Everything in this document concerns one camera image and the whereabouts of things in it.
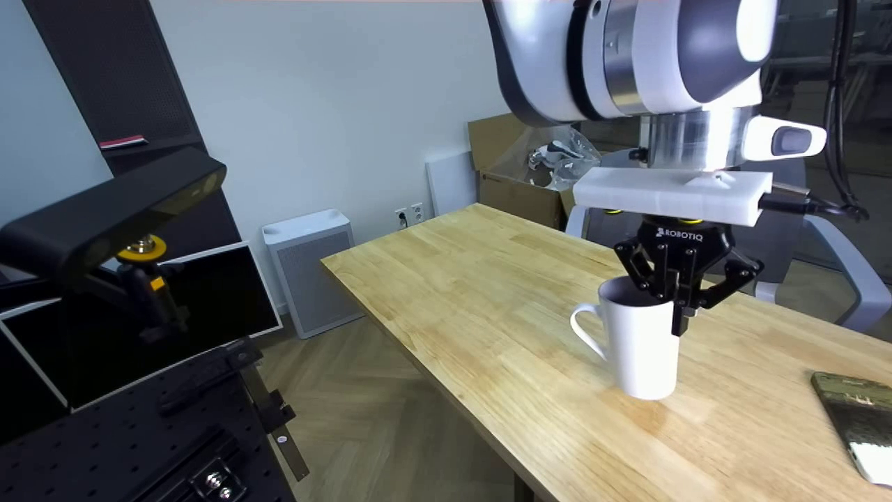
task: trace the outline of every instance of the white mug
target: white mug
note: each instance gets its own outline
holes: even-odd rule
[[[568,314],[573,334],[603,360],[612,363],[618,386],[636,399],[667,399],[677,382],[677,346],[672,334],[672,301],[639,289],[632,279],[615,276],[599,286],[599,304],[576,304]],[[596,314],[608,346],[596,343],[576,314]]]

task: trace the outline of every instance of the cardboard box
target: cardboard box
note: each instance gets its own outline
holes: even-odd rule
[[[568,184],[548,184],[548,173],[526,166],[532,147],[565,133],[564,127],[532,127],[512,115],[474,119],[469,126],[472,161],[477,169],[477,201],[502,212],[564,229],[573,205]],[[639,122],[586,122],[583,137],[599,149],[632,147]]]

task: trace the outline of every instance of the wooden table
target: wooden table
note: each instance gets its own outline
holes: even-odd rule
[[[892,382],[892,346],[732,294],[636,400],[565,317],[612,250],[469,205],[324,258],[544,499],[874,499],[805,370]]]

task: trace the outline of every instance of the mug handle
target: mug handle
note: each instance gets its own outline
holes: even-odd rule
[[[599,317],[596,304],[580,304],[580,307],[573,307],[573,313],[568,314],[568,327],[573,328],[573,334],[576,334],[596,357],[608,360],[604,349],[596,346],[596,340],[580,327],[580,321],[576,321],[580,313],[590,313],[590,314]]]

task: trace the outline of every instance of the black cable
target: black cable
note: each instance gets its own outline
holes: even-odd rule
[[[834,48],[830,48],[830,76],[828,76],[828,95],[826,95],[826,165],[830,182],[842,197],[842,204],[826,201],[828,215],[849,215],[852,219],[868,219],[870,212],[858,205],[858,197],[848,182],[844,169],[844,110],[842,110],[842,91],[844,91],[844,69],[849,56],[849,35],[858,14],[858,0],[837,0],[837,24],[834,24]]]

